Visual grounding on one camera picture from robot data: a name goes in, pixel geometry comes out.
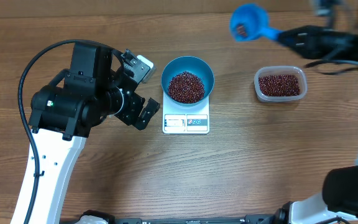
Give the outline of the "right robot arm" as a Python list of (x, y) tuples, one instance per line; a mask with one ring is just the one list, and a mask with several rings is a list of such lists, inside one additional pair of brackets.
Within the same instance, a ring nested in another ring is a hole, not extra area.
[[(358, 66), (358, 34), (304, 26), (281, 32), (277, 42), (303, 58), (307, 67), (325, 63)], [(358, 220), (358, 156), (354, 166), (331, 170), (320, 193), (288, 202), (267, 223), (349, 223)]]

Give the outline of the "blue plastic measuring scoop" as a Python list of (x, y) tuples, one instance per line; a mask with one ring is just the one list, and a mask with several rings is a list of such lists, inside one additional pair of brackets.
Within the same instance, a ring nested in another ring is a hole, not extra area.
[[(247, 37), (237, 35), (236, 26), (243, 24), (247, 30)], [(270, 27), (269, 15), (265, 9), (255, 3), (238, 7), (231, 16), (229, 29), (235, 41), (245, 42), (265, 37), (276, 41), (282, 30)]]

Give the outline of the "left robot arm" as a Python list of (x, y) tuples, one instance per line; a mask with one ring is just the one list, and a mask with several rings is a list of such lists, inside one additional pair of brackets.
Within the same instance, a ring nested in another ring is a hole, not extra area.
[(91, 129), (115, 116), (143, 130), (160, 108), (136, 93), (155, 71), (149, 59), (91, 40), (71, 44), (70, 67), (33, 95), (30, 114), (19, 108), (30, 145), (13, 223), (58, 223)]

